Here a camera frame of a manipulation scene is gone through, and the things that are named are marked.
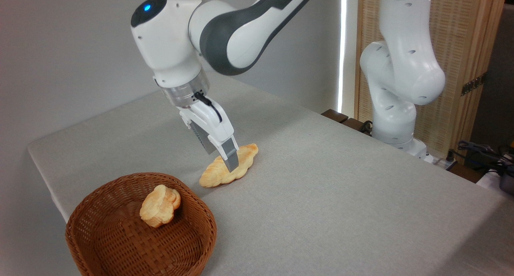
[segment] wicker basket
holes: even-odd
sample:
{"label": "wicker basket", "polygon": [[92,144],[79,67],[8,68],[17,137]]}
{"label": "wicker basket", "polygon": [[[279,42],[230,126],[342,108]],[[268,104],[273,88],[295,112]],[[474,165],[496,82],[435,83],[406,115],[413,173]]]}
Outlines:
{"label": "wicker basket", "polygon": [[[182,204],[170,223],[152,228],[139,210],[158,184],[178,190]],[[83,276],[200,275],[214,249],[216,223],[175,177],[132,174],[97,188],[77,206],[66,241]]]}

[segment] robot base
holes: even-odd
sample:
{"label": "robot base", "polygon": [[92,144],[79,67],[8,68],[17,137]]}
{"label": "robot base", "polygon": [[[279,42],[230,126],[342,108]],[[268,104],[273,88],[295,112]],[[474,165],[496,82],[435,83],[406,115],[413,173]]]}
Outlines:
{"label": "robot base", "polygon": [[406,153],[418,157],[419,159],[422,159],[428,163],[434,162],[434,157],[432,157],[432,155],[426,151],[426,145],[422,141],[415,138],[409,140],[406,143],[390,144],[390,146],[405,151]]}

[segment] robotic arm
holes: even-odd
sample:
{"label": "robotic arm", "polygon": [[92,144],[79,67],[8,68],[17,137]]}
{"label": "robotic arm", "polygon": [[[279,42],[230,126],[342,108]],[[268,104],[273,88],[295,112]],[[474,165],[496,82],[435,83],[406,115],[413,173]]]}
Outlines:
{"label": "robotic arm", "polygon": [[428,162],[426,145],[413,137],[414,104],[433,102],[445,85],[430,41],[430,1],[380,0],[385,42],[371,43],[360,58],[373,102],[372,136]]}
{"label": "robotic arm", "polygon": [[307,1],[257,0],[236,10],[220,0],[147,0],[132,14],[132,35],[154,81],[230,172],[239,165],[239,147],[225,111],[206,96],[209,81],[198,55],[221,74],[241,74]]}

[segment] gray tablecloth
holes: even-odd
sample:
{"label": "gray tablecloth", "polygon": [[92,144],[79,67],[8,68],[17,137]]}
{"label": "gray tablecloth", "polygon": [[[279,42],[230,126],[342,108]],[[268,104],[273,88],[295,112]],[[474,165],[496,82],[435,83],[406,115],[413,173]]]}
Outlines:
{"label": "gray tablecloth", "polygon": [[208,74],[243,179],[202,188],[207,155],[154,93],[29,145],[65,219],[133,172],[186,183],[218,227],[205,275],[513,275],[514,204],[402,151],[228,77]]}

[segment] bread roll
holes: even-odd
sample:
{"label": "bread roll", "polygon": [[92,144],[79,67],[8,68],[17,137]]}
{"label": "bread roll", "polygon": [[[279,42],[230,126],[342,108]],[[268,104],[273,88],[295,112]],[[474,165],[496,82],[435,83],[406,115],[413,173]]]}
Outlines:
{"label": "bread roll", "polygon": [[180,206],[180,194],[160,184],[143,201],[139,215],[148,225],[158,228],[173,219],[173,212]]}

